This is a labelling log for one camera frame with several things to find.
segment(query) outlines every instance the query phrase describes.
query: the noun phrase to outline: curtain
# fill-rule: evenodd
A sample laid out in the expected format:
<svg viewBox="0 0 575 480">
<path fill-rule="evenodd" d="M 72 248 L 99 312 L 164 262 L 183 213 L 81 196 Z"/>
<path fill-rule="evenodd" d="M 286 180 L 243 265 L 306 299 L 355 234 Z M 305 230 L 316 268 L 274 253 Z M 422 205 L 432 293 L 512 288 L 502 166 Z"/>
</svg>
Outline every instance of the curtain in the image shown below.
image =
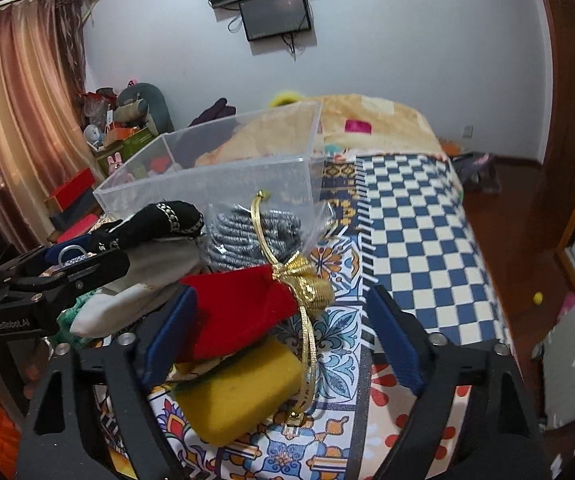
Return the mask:
<svg viewBox="0 0 575 480">
<path fill-rule="evenodd" d="M 56 31 L 61 57 L 70 75 L 72 102 L 83 119 L 85 94 L 84 0 L 56 0 Z"/>
<path fill-rule="evenodd" d="M 21 251 L 53 230 L 44 199 L 85 166 L 95 170 L 68 93 L 55 7 L 22 0 L 0 9 L 0 229 Z"/>
</svg>

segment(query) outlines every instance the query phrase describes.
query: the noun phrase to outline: yellow plush object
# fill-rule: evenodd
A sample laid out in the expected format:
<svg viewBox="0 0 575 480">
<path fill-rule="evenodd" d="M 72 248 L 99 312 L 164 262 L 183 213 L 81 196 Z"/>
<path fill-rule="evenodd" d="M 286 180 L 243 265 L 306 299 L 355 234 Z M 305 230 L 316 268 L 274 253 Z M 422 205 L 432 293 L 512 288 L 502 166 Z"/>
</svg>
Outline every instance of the yellow plush object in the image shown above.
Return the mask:
<svg viewBox="0 0 575 480">
<path fill-rule="evenodd" d="M 197 382 L 173 395 L 196 434 L 221 447 L 253 431 L 298 391 L 301 362 L 268 337 L 232 365 Z"/>
<path fill-rule="evenodd" d="M 269 102 L 270 108 L 276 108 L 277 106 L 291 105 L 293 103 L 298 103 L 302 101 L 304 97 L 298 92 L 292 92 L 291 90 L 286 90 L 279 92 L 276 96 Z"/>
</svg>

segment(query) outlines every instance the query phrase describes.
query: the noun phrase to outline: blue and white checkered fabric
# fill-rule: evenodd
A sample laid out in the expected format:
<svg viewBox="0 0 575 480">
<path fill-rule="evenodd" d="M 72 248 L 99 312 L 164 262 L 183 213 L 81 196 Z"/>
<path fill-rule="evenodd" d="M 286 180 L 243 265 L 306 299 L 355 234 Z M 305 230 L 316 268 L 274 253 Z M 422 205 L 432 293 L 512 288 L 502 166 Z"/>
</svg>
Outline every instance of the blue and white checkered fabric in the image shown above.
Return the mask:
<svg viewBox="0 0 575 480">
<path fill-rule="evenodd" d="M 426 155 L 372 156 L 360 163 L 371 233 L 362 246 L 365 285 L 383 285 L 428 332 L 442 332 L 456 344 L 509 342 L 449 167 Z"/>
</svg>

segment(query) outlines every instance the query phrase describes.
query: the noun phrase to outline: gold drawstring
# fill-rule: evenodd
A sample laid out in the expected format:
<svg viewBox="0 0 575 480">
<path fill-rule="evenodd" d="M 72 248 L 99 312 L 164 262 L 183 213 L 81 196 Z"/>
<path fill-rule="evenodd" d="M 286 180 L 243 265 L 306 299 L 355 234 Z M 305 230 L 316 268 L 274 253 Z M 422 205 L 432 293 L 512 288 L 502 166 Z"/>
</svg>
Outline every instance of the gold drawstring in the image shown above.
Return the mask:
<svg viewBox="0 0 575 480">
<path fill-rule="evenodd" d="M 334 301 L 334 291 L 328 280 L 323 280 L 317 276 L 316 269 L 301 252 L 296 252 L 286 264 L 282 264 L 276 259 L 271 248 L 267 245 L 260 222 L 260 203 L 268 198 L 269 193 L 266 191 L 259 191 L 256 194 L 251 203 L 251 222 L 258 237 L 260 248 L 272 265 L 272 278 L 290 288 L 301 315 L 301 326 L 303 327 L 301 389 L 287 421 L 290 426 L 300 426 L 303 422 L 303 414 L 314 402 L 318 371 L 314 327 L 310 321 L 310 316 L 318 316 L 325 307 Z"/>
</svg>

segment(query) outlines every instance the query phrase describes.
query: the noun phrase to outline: green cloth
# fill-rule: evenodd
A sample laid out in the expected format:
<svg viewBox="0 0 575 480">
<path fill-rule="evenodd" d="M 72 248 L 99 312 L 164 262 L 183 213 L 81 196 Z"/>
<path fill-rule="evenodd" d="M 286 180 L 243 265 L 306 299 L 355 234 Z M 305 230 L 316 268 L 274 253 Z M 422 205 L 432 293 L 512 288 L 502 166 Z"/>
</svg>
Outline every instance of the green cloth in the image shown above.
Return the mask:
<svg viewBox="0 0 575 480">
<path fill-rule="evenodd" d="M 83 305 L 85 305 L 85 303 L 87 303 L 94 294 L 96 294 L 96 290 L 92 290 L 91 292 L 87 292 L 86 294 L 79 296 L 76 298 L 76 304 L 74 306 L 61 312 L 56 320 L 58 322 L 58 326 L 61 327 L 61 330 L 49 338 L 52 346 L 56 346 L 61 343 L 69 343 L 75 350 L 82 350 L 90 346 L 94 341 L 93 338 L 74 335 L 70 332 L 70 328 L 72 327 L 75 317 L 78 316 L 78 313 L 83 308 Z"/>
</svg>

